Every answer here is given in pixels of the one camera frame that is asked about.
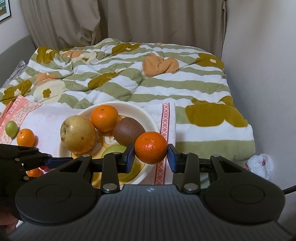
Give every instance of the bowl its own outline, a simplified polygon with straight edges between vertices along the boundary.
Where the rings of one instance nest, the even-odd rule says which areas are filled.
[[[106,102],[98,105],[93,105],[85,110],[82,110],[79,115],[83,115],[87,118],[91,118],[92,111],[101,105],[111,105],[117,109],[120,119],[124,117],[131,117],[138,121],[145,129],[145,131],[156,131],[159,132],[158,126],[154,119],[142,108],[127,103],[127,102]],[[106,148],[117,145],[118,143],[113,138],[112,131],[110,132],[99,132],[96,130],[96,142],[93,150],[86,154],[91,154],[93,158],[101,158]],[[82,154],[75,155],[68,151],[60,142],[59,152],[60,157],[73,157],[76,158]],[[146,164],[141,162],[137,157],[135,158],[133,168],[129,174],[118,174],[119,184],[122,188],[124,184],[139,184],[153,169],[154,165]],[[101,173],[94,173],[92,185],[94,187],[100,187]]]

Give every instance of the curtain fold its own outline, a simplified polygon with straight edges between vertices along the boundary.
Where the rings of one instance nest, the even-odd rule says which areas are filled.
[[[224,0],[20,0],[35,45],[123,42],[190,45],[221,57]]]

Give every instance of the framed picture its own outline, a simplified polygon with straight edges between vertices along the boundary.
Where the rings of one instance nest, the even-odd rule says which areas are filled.
[[[11,16],[9,0],[0,0],[0,21]]]

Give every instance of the floral blanket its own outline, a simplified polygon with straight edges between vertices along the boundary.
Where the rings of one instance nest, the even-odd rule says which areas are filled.
[[[108,38],[72,49],[39,47],[25,72],[0,89],[0,112],[18,95],[76,109],[174,102],[177,150],[245,160],[255,153],[252,127],[234,107],[223,67],[202,49],[174,44]]]

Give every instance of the white logo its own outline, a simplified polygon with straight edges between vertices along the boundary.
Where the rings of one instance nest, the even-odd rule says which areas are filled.
[[[150,192],[151,193],[151,192],[154,192],[154,190],[155,190],[154,188],[148,188],[147,189],[147,192]]]

